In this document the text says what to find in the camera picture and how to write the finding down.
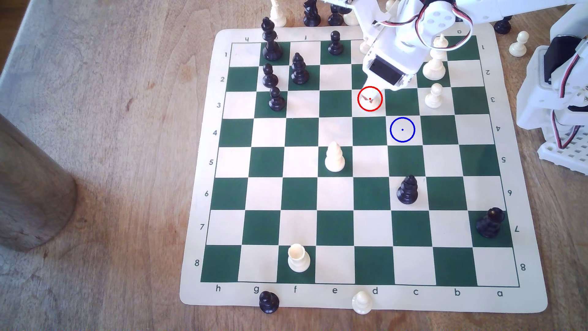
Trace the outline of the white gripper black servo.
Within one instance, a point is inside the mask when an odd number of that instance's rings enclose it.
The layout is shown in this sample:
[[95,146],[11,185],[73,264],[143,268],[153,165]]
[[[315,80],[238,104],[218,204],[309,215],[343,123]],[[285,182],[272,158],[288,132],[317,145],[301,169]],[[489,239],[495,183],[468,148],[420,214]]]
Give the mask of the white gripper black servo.
[[414,26],[408,26],[407,35],[398,36],[393,27],[378,30],[372,23],[374,17],[362,17],[362,30],[373,42],[364,57],[363,70],[367,75],[361,90],[361,101],[371,102],[371,87],[378,89],[402,89],[419,71],[428,46],[435,37],[435,19],[425,16],[416,22],[423,42],[418,39]]

